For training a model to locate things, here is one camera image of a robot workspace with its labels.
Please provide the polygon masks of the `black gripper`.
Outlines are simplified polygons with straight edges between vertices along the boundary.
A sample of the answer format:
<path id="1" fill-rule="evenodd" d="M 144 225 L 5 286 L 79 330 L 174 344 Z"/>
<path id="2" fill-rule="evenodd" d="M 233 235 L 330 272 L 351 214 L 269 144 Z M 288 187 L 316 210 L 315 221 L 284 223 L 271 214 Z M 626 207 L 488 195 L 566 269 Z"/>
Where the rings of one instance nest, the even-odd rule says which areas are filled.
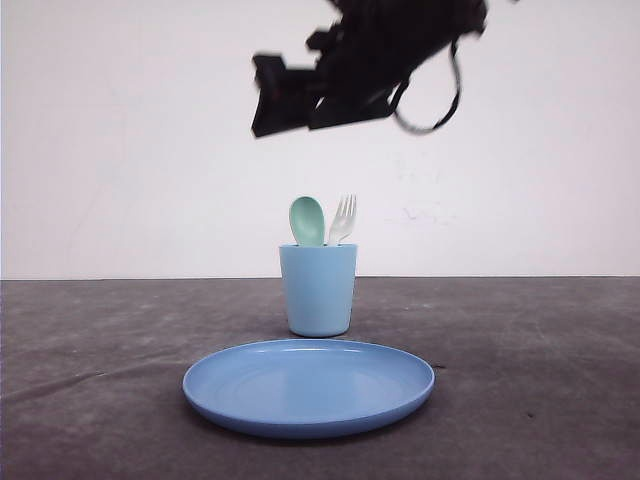
<path id="1" fill-rule="evenodd" d="M 460 37 L 484 32 L 483 1 L 337 1 L 342 17 L 306 40 L 312 68 L 289 68 L 282 56 L 253 57 L 259 100 L 256 137 L 397 116 L 411 74 Z"/>

